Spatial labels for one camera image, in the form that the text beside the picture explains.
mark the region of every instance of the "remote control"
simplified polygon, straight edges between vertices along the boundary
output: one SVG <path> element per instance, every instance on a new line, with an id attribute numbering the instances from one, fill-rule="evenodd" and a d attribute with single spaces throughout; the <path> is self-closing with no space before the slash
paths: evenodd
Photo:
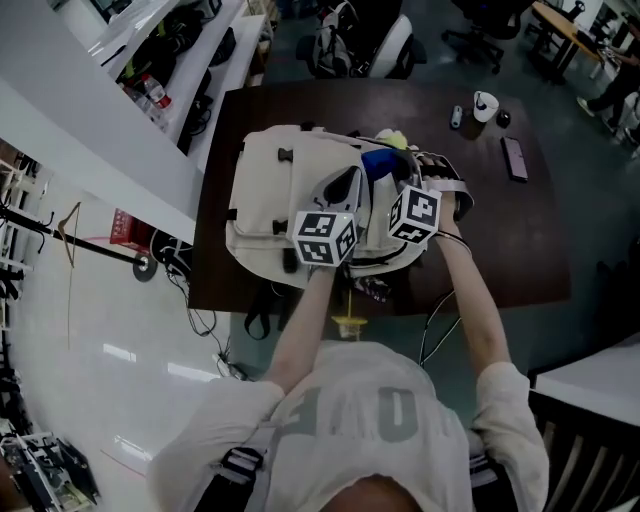
<path id="1" fill-rule="evenodd" d="M 453 107 L 453 112 L 451 113 L 451 128 L 454 130 L 460 128 L 460 121 L 462 121 L 462 107 L 460 105 L 456 105 Z"/>

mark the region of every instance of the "cup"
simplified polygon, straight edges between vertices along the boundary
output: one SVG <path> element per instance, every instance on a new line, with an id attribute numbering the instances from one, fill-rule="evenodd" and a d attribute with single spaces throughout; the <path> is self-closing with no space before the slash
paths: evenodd
<path id="1" fill-rule="evenodd" d="M 473 94 L 473 117 L 481 123 L 489 121 L 498 111 L 500 103 L 488 92 L 476 91 Z"/>

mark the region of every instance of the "white floor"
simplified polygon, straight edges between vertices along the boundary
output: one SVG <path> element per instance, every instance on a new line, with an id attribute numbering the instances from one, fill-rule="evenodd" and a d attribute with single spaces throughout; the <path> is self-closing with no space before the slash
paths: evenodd
<path id="1" fill-rule="evenodd" d="M 55 211 L 57 223 L 77 201 L 78 237 L 107 237 L 114 208 L 55 176 L 39 217 L 48 220 Z M 64 245 L 50 239 L 37 255 L 39 243 L 31 237 L 26 262 L 35 271 L 25 279 L 8 333 L 30 418 L 87 456 L 102 493 L 99 510 L 152 511 L 148 461 L 180 431 L 207 382 L 218 376 L 216 342 L 193 333 L 184 298 L 162 269 L 141 284 L 131 265 L 82 249 L 76 250 L 67 331 Z M 202 316 L 211 324 L 212 313 Z M 228 315 L 218 314 L 215 332 L 226 343 Z"/>

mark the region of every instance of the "red box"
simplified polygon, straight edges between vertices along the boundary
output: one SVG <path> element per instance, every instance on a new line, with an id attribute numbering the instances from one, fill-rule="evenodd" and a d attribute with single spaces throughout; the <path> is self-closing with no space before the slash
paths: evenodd
<path id="1" fill-rule="evenodd" d="M 134 251 L 149 254 L 151 237 L 155 229 L 149 224 L 132 217 L 127 212 L 116 209 L 111 225 L 109 242 L 122 245 Z"/>

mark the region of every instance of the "phone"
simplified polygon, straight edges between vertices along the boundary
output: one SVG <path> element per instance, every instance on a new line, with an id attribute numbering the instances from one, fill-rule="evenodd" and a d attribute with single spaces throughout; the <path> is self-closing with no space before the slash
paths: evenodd
<path id="1" fill-rule="evenodd" d="M 521 183 L 529 181 L 527 168 L 524 165 L 524 157 L 522 156 L 522 148 L 518 140 L 512 139 L 511 137 L 502 137 L 500 142 L 502 143 L 502 150 L 504 151 L 504 159 L 507 162 L 509 177 L 513 181 L 519 181 Z"/>

